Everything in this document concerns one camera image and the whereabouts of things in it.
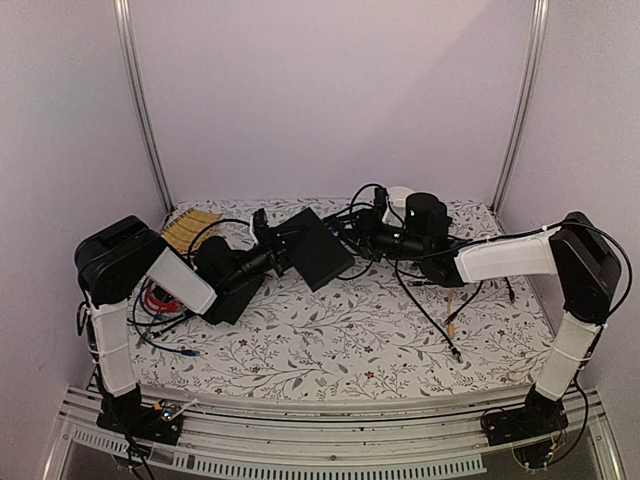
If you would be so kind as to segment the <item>black TP-Link network switch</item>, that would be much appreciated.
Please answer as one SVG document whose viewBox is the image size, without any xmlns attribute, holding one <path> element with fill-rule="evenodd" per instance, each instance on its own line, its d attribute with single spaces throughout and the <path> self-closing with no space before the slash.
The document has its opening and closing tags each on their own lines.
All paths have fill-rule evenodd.
<svg viewBox="0 0 640 480">
<path fill-rule="evenodd" d="M 284 221 L 276 231 L 283 236 L 287 259 L 312 292 L 355 264 L 354 256 L 311 208 Z"/>
</svg>

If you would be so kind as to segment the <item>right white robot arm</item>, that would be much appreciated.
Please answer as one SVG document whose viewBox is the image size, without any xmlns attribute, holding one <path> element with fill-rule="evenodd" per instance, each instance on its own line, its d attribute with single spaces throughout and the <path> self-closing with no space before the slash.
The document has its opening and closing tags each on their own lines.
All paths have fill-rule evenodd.
<svg viewBox="0 0 640 480">
<path fill-rule="evenodd" d="M 584 391 L 580 374 L 632 289 L 624 248 L 580 211 L 530 231 L 462 239 L 451 234 L 447 208 L 434 195 L 410 193 L 403 206 L 403 216 L 389 223 L 393 205 L 387 190 L 377 187 L 371 206 L 349 211 L 362 257 L 412 262 L 419 279 L 440 287 L 502 277 L 526 278 L 538 296 L 556 287 L 553 299 L 540 301 L 545 312 L 558 307 L 559 317 L 539 376 L 521 406 L 491 408 L 480 425 L 492 446 L 563 432 L 569 425 L 564 397 L 570 388 Z"/>
</svg>

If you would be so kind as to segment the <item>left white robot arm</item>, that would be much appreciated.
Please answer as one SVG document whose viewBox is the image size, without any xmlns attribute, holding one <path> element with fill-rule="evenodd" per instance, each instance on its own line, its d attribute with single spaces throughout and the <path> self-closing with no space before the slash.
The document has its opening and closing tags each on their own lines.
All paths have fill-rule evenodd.
<svg viewBox="0 0 640 480">
<path fill-rule="evenodd" d="M 235 323 L 264 275 L 290 268 L 288 255 L 304 234 L 301 227 L 271 227 L 259 213 L 248 225 L 255 242 L 248 251 L 233 250 L 224 238 L 211 236 L 197 253 L 181 255 L 134 215 L 77 247 L 74 261 L 88 308 L 87 338 L 102 396 L 99 427 L 128 440 L 177 443 L 182 408 L 165 401 L 153 407 L 142 403 L 130 357 L 127 323 L 136 310 L 131 295 L 143 278 L 149 278 L 205 321 Z"/>
</svg>

